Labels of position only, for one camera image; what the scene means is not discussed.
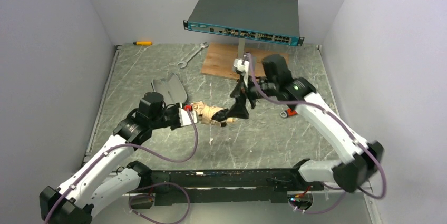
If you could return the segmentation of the beige black folding umbrella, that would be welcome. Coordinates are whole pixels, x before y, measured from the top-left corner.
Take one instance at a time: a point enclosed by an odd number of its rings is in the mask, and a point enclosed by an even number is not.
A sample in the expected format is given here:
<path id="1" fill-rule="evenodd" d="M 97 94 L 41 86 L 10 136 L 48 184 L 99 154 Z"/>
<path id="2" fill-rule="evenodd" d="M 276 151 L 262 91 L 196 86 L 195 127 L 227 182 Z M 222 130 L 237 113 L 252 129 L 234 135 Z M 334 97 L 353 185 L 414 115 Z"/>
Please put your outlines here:
<path id="1" fill-rule="evenodd" d="M 226 108 L 210 106 L 203 101 L 193 102 L 190 105 L 202 124 L 226 127 L 227 124 L 235 123 L 238 120 L 234 117 L 227 117 L 228 109 Z"/>

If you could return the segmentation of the brown plywood board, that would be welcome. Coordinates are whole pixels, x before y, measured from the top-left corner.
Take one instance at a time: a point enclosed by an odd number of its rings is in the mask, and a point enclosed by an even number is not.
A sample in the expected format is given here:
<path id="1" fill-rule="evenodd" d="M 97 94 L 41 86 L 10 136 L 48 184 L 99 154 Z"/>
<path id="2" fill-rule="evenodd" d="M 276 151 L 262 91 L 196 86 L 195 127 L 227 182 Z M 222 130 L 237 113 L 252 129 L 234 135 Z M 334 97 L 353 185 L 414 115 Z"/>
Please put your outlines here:
<path id="1" fill-rule="evenodd" d="M 270 51 L 267 48 L 256 48 L 245 45 L 245 52 L 249 52 L 256 61 L 255 76 L 265 76 L 262 59 L 272 54 L 281 55 L 288 63 L 289 54 L 280 51 Z M 233 69 L 234 60 L 238 57 L 238 45 L 210 43 L 203 62 L 201 73 L 209 76 L 223 77 L 225 79 L 239 79 Z"/>

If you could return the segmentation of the teal network switch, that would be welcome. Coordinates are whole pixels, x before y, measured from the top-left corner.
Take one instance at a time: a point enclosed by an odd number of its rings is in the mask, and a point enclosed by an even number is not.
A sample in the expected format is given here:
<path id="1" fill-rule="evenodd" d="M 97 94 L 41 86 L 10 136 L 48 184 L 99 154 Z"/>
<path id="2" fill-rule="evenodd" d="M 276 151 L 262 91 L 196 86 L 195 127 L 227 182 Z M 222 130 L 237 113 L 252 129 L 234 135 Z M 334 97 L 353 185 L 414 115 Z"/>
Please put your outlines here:
<path id="1" fill-rule="evenodd" d="M 188 31 L 302 46 L 298 0 L 198 0 Z"/>

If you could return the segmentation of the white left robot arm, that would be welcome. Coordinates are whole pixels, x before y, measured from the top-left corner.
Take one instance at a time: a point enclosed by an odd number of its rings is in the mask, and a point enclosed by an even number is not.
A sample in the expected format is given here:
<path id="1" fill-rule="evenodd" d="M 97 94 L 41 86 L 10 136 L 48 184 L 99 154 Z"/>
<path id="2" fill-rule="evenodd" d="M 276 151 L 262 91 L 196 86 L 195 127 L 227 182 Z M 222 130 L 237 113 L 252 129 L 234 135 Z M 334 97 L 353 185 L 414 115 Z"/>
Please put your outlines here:
<path id="1" fill-rule="evenodd" d="M 189 160 L 162 156 L 143 144 L 156 129 L 175 130 L 195 126 L 197 115 L 189 105 L 166 104 L 163 95 L 148 92 L 118 123 L 103 147 L 75 174 L 56 188 L 48 186 L 39 195 L 41 218 L 44 223 L 91 223 L 106 206 L 123 194 L 149 186 L 152 171 L 134 161 L 110 178 L 112 171 L 124 159 L 141 149 L 156 157 L 182 163 Z"/>

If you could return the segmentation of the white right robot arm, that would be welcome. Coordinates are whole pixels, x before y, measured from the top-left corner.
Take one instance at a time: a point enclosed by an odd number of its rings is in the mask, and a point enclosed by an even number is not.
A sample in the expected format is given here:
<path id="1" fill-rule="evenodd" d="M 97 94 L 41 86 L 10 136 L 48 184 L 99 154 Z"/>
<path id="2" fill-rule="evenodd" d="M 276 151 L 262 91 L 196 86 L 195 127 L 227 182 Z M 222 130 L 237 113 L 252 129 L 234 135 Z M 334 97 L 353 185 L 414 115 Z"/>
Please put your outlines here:
<path id="1" fill-rule="evenodd" d="M 384 148 L 378 141 L 368 141 L 354 132 L 324 101 L 317 89 L 303 77 L 293 77 L 285 59 L 272 54 L 261 61 L 265 76 L 255 76 L 251 54 L 235 59 L 233 71 L 240 76 L 231 93 L 234 105 L 225 118 L 248 119 L 246 102 L 252 109 L 259 99 L 286 105 L 306 119 L 335 150 L 336 161 L 303 161 L 296 167 L 297 180 L 335 183 L 352 193 L 379 173 L 382 179 L 382 198 L 387 192 L 387 180 L 381 159 Z"/>

